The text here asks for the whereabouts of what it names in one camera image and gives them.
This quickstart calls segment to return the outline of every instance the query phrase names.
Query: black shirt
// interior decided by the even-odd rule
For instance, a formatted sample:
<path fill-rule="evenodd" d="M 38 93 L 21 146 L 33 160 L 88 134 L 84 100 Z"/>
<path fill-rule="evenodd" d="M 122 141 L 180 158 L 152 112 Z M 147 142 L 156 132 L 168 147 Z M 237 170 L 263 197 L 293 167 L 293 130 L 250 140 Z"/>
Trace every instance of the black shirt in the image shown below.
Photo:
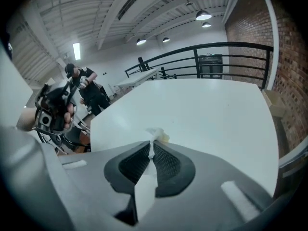
<path fill-rule="evenodd" d="M 76 78 L 72 78 L 73 84 L 77 87 L 79 87 L 80 83 L 85 81 L 91 74 L 94 73 L 91 69 L 86 68 L 86 67 L 80 69 L 79 71 L 80 71 L 79 76 Z M 94 96 L 101 94 L 100 90 L 93 82 L 87 85 L 84 89 L 80 89 L 79 93 L 82 96 L 82 98 L 85 100 L 85 102 L 88 102 Z"/>

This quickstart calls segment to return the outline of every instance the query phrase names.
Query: camera lens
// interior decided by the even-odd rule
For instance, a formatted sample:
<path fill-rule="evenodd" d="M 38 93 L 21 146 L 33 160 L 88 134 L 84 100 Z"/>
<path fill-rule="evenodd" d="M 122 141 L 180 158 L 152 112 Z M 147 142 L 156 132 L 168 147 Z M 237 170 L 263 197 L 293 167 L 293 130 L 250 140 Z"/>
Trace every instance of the camera lens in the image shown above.
<path fill-rule="evenodd" d="M 43 121 L 44 124 L 47 124 L 47 123 L 49 123 L 49 118 L 48 117 L 44 117 L 42 121 Z"/>

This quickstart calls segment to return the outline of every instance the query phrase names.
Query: beige box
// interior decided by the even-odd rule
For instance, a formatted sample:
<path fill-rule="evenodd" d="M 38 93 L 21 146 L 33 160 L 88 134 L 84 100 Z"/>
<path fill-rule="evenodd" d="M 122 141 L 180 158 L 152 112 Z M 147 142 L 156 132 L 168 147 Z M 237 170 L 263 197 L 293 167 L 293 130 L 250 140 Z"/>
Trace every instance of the beige box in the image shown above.
<path fill-rule="evenodd" d="M 283 117 L 286 113 L 286 107 L 282 101 L 281 95 L 272 90 L 262 90 L 262 94 L 268 104 L 271 115 Z"/>

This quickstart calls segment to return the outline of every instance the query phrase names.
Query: textured black pad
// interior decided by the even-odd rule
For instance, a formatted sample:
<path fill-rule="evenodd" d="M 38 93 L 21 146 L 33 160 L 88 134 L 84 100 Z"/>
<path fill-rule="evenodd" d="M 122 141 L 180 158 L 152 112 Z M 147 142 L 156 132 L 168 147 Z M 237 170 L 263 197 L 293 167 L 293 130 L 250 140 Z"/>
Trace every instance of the textured black pad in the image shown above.
<path fill-rule="evenodd" d="M 148 166 L 150 142 L 145 141 L 112 159 L 104 167 L 104 175 L 116 192 L 134 195 L 134 188 Z"/>
<path fill-rule="evenodd" d="M 196 168 L 190 158 L 154 141 L 153 162 L 157 171 L 156 197 L 181 193 L 192 182 Z"/>

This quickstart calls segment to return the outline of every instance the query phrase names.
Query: white table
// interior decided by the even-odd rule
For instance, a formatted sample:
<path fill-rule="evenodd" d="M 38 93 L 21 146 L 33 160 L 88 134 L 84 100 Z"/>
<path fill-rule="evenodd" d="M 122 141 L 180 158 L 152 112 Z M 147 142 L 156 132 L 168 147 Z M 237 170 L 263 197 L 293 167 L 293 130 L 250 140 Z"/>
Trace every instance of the white table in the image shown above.
<path fill-rule="evenodd" d="M 225 159 L 273 196 L 278 143 L 268 106 L 255 84 L 218 79 L 147 81 L 91 123 L 92 151 L 146 141 L 159 127 L 170 143 Z"/>
<path fill-rule="evenodd" d="M 116 86 L 118 86 L 122 94 L 124 94 L 123 87 L 137 87 L 156 74 L 157 78 L 159 79 L 160 77 L 158 68 L 151 69 L 145 72 L 135 73 L 133 75 L 130 75 L 129 78 L 127 78 L 126 80 L 123 80 L 122 82 L 118 83 Z"/>

